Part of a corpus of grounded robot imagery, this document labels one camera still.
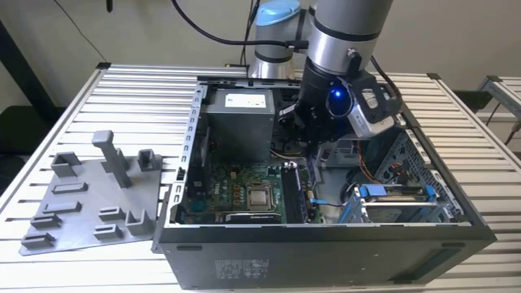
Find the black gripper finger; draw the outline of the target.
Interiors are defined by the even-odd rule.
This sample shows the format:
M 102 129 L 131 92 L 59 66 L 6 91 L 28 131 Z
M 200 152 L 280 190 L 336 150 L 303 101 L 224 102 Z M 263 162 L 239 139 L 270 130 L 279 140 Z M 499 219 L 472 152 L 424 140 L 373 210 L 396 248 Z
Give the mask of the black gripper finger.
M 336 156 L 344 150 L 351 152 L 351 137 L 335 137 L 319 142 L 314 156 Z
M 303 147 L 302 155 L 310 156 L 314 150 L 311 126 L 300 118 L 295 104 L 279 110 L 278 121 L 287 138 Z

